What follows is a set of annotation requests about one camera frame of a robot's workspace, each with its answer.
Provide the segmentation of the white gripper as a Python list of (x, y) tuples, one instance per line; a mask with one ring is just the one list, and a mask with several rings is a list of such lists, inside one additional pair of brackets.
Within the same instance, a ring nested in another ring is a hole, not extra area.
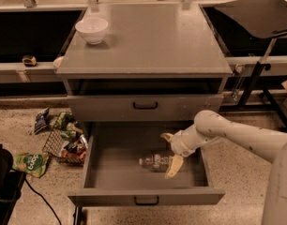
[(161, 133), (160, 137), (171, 143), (174, 156), (169, 157), (169, 166), (165, 173), (166, 179), (174, 178), (180, 171), (184, 158), (193, 154), (197, 148), (209, 144), (212, 137), (199, 132), (195, 125), (184, 130), (179, 130), (174, 135), (171, 133)]

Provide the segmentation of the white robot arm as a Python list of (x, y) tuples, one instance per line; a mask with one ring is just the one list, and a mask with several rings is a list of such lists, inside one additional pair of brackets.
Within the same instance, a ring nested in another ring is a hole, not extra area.
[(161, 135), (173, 155), (165, 177), (177, 175), (184, 159), (219, 138), (229, 140), (272, 164), (264, 199), (262, 225), (287, 225), (287, 133), (232, 122), (216, 112), (203, 110), (194, 124), (175, 134)]

